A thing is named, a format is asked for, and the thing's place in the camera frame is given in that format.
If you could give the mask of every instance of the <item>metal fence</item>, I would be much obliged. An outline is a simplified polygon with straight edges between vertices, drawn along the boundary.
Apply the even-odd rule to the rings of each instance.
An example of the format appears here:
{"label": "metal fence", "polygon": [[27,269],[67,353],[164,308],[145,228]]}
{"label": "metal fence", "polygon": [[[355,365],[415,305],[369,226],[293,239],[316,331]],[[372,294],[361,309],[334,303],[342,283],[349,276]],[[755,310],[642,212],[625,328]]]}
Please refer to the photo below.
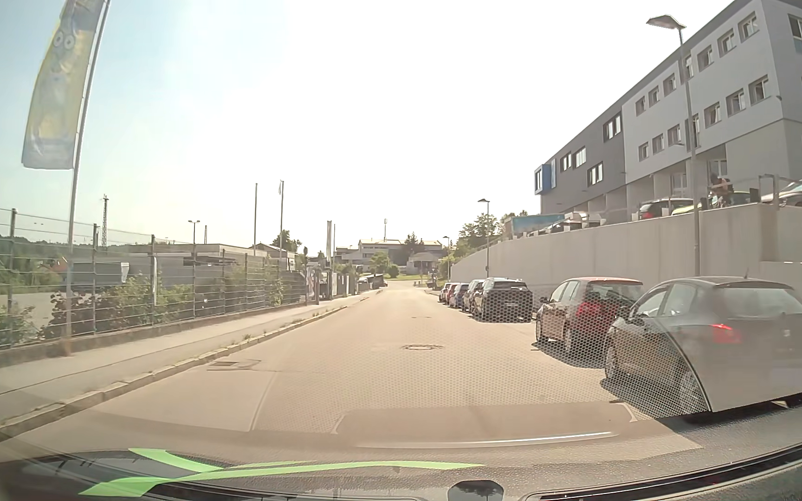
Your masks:
{"label": "metal fence", "polygon": [[[67,331],[67,222],[0,209],[0,349]],[[243,247],[75,224],[70,334],[313,301],[302,272]]]}

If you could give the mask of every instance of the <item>white building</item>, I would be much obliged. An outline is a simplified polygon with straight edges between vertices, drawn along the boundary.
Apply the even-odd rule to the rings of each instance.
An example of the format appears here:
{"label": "white building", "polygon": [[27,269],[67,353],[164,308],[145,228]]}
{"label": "white building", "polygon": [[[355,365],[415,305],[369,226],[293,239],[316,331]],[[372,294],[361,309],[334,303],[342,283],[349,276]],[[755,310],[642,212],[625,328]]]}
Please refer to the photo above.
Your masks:
{"label": "white building", "polygon": [[[673,53],[535,171],[542,214],[599,211],[615,223],[644,200],[692,197],[685,87],[669,37]],[[802,178],[802,0],[735,0],[685,51],[699,186],[711,172],[737,190],[763,174]]]}

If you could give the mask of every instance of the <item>flag pole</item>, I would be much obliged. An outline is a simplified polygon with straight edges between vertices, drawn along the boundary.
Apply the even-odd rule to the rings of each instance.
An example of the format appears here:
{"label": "flag pole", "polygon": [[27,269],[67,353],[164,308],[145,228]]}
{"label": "flag pole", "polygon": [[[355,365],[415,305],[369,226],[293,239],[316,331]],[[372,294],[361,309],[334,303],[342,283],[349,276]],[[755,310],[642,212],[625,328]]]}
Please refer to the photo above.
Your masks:
{"label": "flag pole", "polygon": [[92,62],[88,65],[88,79],[85,82],[85,98],[82,106],[82,115],[79,118],[79,132],[76,142],[76,155],[73,164],[73,186],[70,194],[70,220],[67,223],[67,297],[64,300],[67,313],[67,324],[64,325],[63,334],[61,335],[61,347],[63,347],[64,355],[69,356],[72,353],[72,337],[73,337],[73,319],[72,319],[72,305],[73,305],[73,227],[76,215],[76,188],[79,181],[79,156],[82,154],[82,138],[85,132],[85,114],[88,112],[88,97],[92,92],[92,80],[95,76],[95,63],[98,61],[98,49],[101,48],[101,36],[104,33],[104,24],[107,21],[107,10],[110,9],[110,2],[112,0],[104,0],[104,12],[101,14],[101,25],[98,27],[98,36],[95,40],[95,51],[92,52]]}

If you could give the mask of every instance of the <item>green sticker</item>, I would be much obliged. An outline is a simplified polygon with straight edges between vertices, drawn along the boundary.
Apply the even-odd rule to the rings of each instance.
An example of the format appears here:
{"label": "green sticker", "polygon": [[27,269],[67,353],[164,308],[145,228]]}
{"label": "green sticker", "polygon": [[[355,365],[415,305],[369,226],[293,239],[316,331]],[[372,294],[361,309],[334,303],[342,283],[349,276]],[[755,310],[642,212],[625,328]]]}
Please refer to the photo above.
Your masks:
{"label": "green sticker", "polygon": [[286,475],[290,473],[311,473],[311,472],[328,472],[330,470],[345,470],[349,468],[367,468],[371,466],[397,466],[406,468],[425,468],[429,470],[457,470],[461,468],[473,468],[475,466],[484,466],[484,464],[473,464],[469,462],[435,462],[435,461],[358,461],[358,462],[333,462],[328,464],[302,464],[297,466],[275,466],[269,467],[268,465],[275,464],[273,462],[262,462],[259,464],[243,464],[242,466],[261,466],[255,469],[237,469],[239,466],[233,468],[216,468],[214,466],[203,464],[201,462],[191,461],[178,456],[174,456],[165,450],[141,450],[144,452],[142,456],[149,457],[154,461],[165,462],[167,464],[176,465],[178,463],[193,466],[189,469],[192,472],[197,472],[201,468],[206,468],[206,471],[178,477],[174,479],[165,477],[127,477],[124,479],[117,479],[110,482],[102,482],[96,484],[79,494],[84,495],[100,495],[100,496],[122,496],[122,497],[141,497],[152,488],[169,482],[199,482],[199,481],[215,481],[221,479],[239,479],[243,477],[261,477],[265,475]]}

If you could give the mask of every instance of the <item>lamp post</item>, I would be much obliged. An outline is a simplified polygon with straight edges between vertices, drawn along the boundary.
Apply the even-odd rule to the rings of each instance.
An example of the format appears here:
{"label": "lamp post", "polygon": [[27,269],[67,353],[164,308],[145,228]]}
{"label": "lamp post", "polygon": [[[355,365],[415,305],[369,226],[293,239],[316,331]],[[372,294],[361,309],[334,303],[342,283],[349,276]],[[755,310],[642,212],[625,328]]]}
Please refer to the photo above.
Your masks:
{"label": "lamp post", "polygon": [[197,223],[199,223],[200,220],[197,219],[196,221],[194,221],[192,219],[188,219],[187,222],[191,223],[192,225],[194,225],[194,239],[191,241],[191,243],[192,244],[196,244],[197,243]]}
{"label": "lamp post", "polygon": [[[490,222],[491,200],[484,198],[479,200],[479,202],[482,201],[487,204],[487,221]],[[485,241],[487,242],[487,247],[485,247],[485,278],[491,277],[491,233],[494,233],[494,228],[487,228],[487,235],[485,236]]]}
{"label": "lamp post", "polygon": [[655,18],[651,18],[646,21],[646,24],[650,26],[657,26],[659,28],[667,28],[667,29],[675,29],[679,33],[680,38],[680,50],[679,50],[679,61],[677,65],[679,66],[680,71],[680,79],[681,81],[685,82],[685,108],[686,112],[689,114],[686,118],[686,147],[691,147],[691,163],[692,163],[692,176],[690,182],[692,183],[692,203],[694,204],[693,207],[695,208],[694,212],[694,221],[695,221],[695,275],[701,275],[701,226],[699,222],[699,210],[698,204],[701,201],[701,193],[698,190],[698,159],[696,151],[698,149],[698,138],[696,135],[695,130],[695,122],[692,121],[692,91],[689,88],[689,75],[685,73],[684,68],[684,61],[685,61],[685,45],[683,43],[683,28],[684,25],[680,24],[670,15],[663,15]]}
{"label": "lamp post", "polygon": [[441,238],[447,239],[447,279],[451,279],[451,237],[445,235]]}

